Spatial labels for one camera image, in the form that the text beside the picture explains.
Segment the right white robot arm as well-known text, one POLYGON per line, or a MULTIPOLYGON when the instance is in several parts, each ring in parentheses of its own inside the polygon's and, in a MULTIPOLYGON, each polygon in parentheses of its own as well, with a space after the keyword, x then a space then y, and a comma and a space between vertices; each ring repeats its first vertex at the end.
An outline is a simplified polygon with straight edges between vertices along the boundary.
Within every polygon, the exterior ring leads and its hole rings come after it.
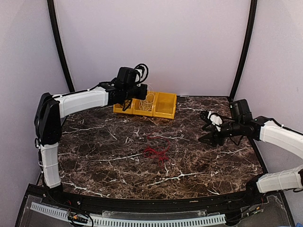
MULTIPOLYGON (((252 118, 251 113, 242 113, 232 118, 227 118, 212 111, 202 111, 200 118, 205 122, 203 130, 208 133, 199 138, 199 141, 216 147, 223 145, 226 138, 240 139, 247 137, 280 147, 299 158, 303 157, 303 135, 279 124, 273 118, 259 116, 252 118)), ((281 190, 303 189, 303 167, 277 173, 263 174, 250 180, 247 191, 242 194, 242 202, 252 205, 259 199, 260 193, 281 190)))

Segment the yellow plastic bin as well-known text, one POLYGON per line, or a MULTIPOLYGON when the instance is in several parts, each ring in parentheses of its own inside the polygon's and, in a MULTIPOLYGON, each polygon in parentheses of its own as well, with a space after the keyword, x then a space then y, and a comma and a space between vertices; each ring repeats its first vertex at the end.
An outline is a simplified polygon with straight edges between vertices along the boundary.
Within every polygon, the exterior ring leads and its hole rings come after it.
POLYGON ((176 112, 177 94, 157 92, 154 102, 153 116, 174 119, 176 112))
POLYGON ((133 99, 133 114, 152 117, 157 97, 158 92, 148 91, 145 100, 133 99))
POLYGON ((113 112, 119 114, 133 114, 133 104, 131 104, 125 111, 123 111, 123 106, 120 104, 115 104, 113 106, 113 112))

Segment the left yellow plastic bin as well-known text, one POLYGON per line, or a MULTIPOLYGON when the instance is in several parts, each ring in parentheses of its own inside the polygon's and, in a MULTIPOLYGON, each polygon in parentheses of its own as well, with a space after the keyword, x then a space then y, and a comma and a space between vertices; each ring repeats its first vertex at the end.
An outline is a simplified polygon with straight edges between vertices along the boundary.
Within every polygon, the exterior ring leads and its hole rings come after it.
POLYGON ((113 106, 113 112, 119 114, 133 114, 133 104, 131 104, 125 111, 123 111, 123 106, 120 104, 115 104, 113 106))

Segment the left black frame post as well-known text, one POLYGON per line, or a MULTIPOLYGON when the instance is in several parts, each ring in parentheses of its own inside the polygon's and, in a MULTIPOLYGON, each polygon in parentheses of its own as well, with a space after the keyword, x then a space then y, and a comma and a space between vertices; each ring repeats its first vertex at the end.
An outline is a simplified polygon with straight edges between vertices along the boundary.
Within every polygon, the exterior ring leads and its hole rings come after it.
POLYGON ((47 6, 48 6, 48 12, 49 12, 49 18, 50 18, 50 22, 51 22, 53 37, 54 37, 54 41, 55 41, 55 46, 56 46, 57 54, 58 54, 59 61, 60 61, 61 67, 62 67, 64 79, 67 84, 69 92, 75 92, 74 84, 72 82, 71 74, 69 71, 69 67, 67 64, 67 60, 66 60, 63 45, 62 45, 54 0, 47 0, 47 6))

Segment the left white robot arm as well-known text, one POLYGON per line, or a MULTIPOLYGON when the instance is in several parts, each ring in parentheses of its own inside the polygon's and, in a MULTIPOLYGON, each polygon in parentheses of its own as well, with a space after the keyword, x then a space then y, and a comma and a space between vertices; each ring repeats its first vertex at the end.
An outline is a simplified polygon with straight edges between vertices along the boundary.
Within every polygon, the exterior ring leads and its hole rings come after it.
POLYGON ((58 164, 58 146, 62 136, 61 120, 68 115, 95 107, 123 105, 132 99, 144 100, 147 96, 146 84, 121 84, 118 81, 101 82, 91 89, 63 95, 44 93, 34 119, 36 130, 35 146, 40 151, 39 161, 44 173, 44 182, 51 190, 48 198, 56 206, 63 206, 67 196, 61 192, 58 164))

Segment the right black frame post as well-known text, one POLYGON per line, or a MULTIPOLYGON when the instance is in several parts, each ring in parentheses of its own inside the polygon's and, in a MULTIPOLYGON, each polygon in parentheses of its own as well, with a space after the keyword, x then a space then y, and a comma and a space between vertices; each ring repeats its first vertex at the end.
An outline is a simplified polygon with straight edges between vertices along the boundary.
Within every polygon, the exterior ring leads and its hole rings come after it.
POLYGON ((241 77, 243 74, 245 62, 247 59, 249 47, 250 47, 250 41, 251 41, 251 36, 253 33, 253 27, 254 27, 254 22, 255 22, 255 16, 256 16, 256 11, 257 11, 257 0, 251 0, 250 1, 250 9, 249 9, 249 16, 248 16, 248 22, 247 22, 247 27, 246 27, 246 32, 244 36, 244 41, 243 41, 243 46, 242 46, 242 51, 239 59, 239 64, 236 70, 235 78, 233 81, 232 89, 230 91, 229 99, 234 100, 237 90, 239 88, 239 84, 241 81, 241 77))

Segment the black frame post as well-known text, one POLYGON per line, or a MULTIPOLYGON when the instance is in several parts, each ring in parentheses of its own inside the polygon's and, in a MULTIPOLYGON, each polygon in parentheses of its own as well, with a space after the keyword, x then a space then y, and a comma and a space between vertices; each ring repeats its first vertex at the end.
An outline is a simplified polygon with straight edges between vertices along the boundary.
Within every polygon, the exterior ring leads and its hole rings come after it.
POLYGON ((248 22, 247 22, 247 27, 246 27, 246 32, 244 36, 244 41, 243 41, 243 46, 242 46, 242 51, 239 59, 239 64, 236 70, 235 78, 233 81, 232 89, 230 91, 229 99, 234 100, 237 90, 239 88, 239 84, 241 81, 241 77, 243 74, 245 62, 247 59, 249 47, 250 47, 250 41, 251 41, 251 36, 253 33, 253 27, 254 27, 254 22, 255 22, 255 16, 256 16, 256 11, 257 11, 257 0, 251 0, 250 1, 250 9, 249 9, 249 16, 248 16, 248 22))
POLYGON ((62 67, 64 79, 67 84, 69 92, 75 92, 74 84, 72 82, 71 74, 69 71, 69 67, 67 64, 67 60, 66 60, 63 45, 62 45, 54 0, 47 0, 47 6, 48 6, 48 12, 49 12, 49 18, 50 18, 50 22, 51 22, 53 37, 54 37, 54 41, 55 41, 55 46, 56 46, 57 54, 58 54, 59 61, 60 61, 61 67, 62 67))

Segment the black front rail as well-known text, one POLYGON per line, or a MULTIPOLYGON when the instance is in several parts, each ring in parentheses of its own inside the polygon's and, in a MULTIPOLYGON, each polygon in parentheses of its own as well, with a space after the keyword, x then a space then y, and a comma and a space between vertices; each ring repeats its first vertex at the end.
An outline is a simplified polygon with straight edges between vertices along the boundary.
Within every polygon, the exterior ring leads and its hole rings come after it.
POLYGON ((101 213, 103 211, 165 213, 195 210, 233 212, 248 206, 243 200, 231 198, 232 196, 242 196, 241 192, 211 197, 173 200, 111 199, 68 192, 57 192, 55 195, 63 201, 71 201, 71 204, 75 205, 76 208, 95 213, 101 213))

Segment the right yellow plastic bin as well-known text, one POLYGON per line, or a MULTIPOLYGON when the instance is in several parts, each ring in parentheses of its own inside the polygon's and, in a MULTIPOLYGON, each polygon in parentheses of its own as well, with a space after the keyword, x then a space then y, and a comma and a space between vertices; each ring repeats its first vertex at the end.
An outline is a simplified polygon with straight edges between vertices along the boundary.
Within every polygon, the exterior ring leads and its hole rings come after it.
POLYGON ((157 92, 154 102, 153 116, 174 119, 176 112, 177 94, 157 92))

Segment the middle yellow plastic bin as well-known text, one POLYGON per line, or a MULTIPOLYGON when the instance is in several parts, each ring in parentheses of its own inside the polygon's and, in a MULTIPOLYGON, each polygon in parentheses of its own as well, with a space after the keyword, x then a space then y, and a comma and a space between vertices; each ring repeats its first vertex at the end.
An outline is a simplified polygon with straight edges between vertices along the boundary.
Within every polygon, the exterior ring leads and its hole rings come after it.
POLYGON ((158 92, 148 91, 145 100, 133 99, 133 114, 152 117, 157 97, 158 92))

